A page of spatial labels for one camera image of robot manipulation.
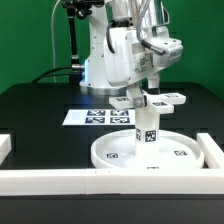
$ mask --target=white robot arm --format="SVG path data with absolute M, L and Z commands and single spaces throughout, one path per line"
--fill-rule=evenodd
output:
M 161 0 L 112 0 L 107 5 L 115 21 L 104 42 L 106 75 L 112 86 L 131 85 L 180 59 L 183 47 L 180 40 L 169 37 L 164 26 L 169 15 Z M 126 27 L 119 27 L 121 19 L 127 21 Z

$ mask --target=table surface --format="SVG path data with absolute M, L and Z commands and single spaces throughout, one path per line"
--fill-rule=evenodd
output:
M 194 139 L 197 133 L 207 132 L 224 149 L 224 102 L 195 83 L 161 83 L 161 93 L 172 92 L 185 95 L 187 101 L 175 106 L 173 114 L 161 116 L 161 129 Z M 68 84 L 12 86 L 0 95 L 0 134 L 10 134 L 12 140 L 12 151 L 0 168 L 93 167 L 90 147 L 94 140 L 134 126 L 65 127 L 62 123 L 69 109 L 111 108 L 108 97 L 81 93 L 79 87 Z M 223 206 L 223 195 L 0 198 L 3 223 L 16 223 L 16 219 L 17 223 L 220 223 Z

